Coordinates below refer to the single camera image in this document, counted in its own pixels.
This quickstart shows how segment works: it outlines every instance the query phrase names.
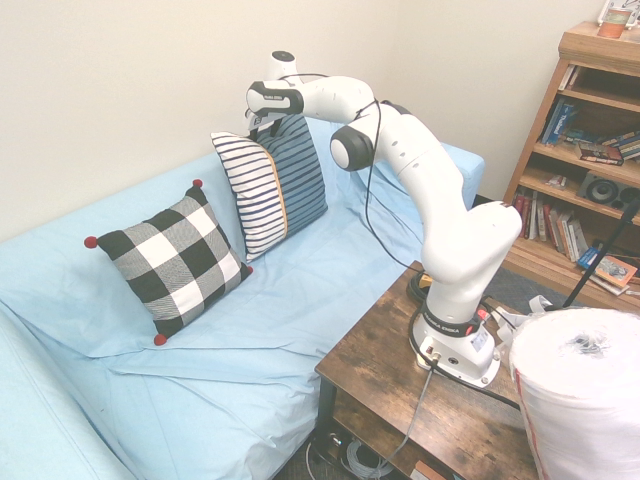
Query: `plastic wrap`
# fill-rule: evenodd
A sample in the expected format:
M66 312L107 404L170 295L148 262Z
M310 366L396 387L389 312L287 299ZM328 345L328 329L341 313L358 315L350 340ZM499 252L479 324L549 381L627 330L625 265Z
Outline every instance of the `plastic wrap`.
M640 317L545 314L518 329L510 362L541 479L640 479Z

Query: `blue striped pillow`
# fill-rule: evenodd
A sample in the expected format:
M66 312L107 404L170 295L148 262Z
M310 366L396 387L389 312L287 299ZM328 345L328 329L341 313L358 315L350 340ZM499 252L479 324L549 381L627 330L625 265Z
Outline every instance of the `blue striped pillow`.
M236 196L247 262L327 211L316 149L301 115L285 117L256 142L232 133L211 139Z

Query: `couch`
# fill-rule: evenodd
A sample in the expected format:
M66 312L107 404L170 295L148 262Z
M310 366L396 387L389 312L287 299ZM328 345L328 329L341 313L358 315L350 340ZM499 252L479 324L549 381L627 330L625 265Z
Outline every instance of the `couch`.
M337 125L309 120L329 209L251 263L254 273L162 346L151 316L90 235L182 198L193 179L243 255L213 153L0 244L0 477L272 478L314 428L314 367L404 268L364 220L366 172L329 153ZM445 147L471 207L484 169ZM375 167L370 218L401 261L421 223L391 169Z

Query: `bookshelf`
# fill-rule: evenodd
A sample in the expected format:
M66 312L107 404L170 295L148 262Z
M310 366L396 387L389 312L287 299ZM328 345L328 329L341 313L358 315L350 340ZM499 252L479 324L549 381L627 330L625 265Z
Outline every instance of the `bookshelf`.
M597 36L598 26L584 22L566 31L558 47L559 60L533 121L522 154L503 198L512 203L519 187L545 194L553 201L571 205L587 242L605 240L618 224L622 211L577 195L587 173L640 188L640 163L627 160L622 166L591 163L574 153L573 147L539 142L554 102L572 99L580 105L574 127L601 135L617 135L640 125L640 28L627 30L620 39ZM570 65L580 66L580 77L571 89L559 90ZM567 177L564 190L545 184L553 174ZM616 245L640 251L640 214L626 227ZM569 294L582 269L556 251L553 243L518 238L504 266L528 278ZM640 297L616 297L587 282L578 300L601 308L640 313Z

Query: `speaker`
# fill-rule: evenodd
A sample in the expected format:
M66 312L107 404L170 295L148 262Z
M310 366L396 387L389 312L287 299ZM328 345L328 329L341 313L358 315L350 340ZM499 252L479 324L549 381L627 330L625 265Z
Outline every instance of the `speaker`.
M579 197L618 210L624 210L638 195L640 195L639 188L599 177L591 172L587 173L587 177L578 190Z

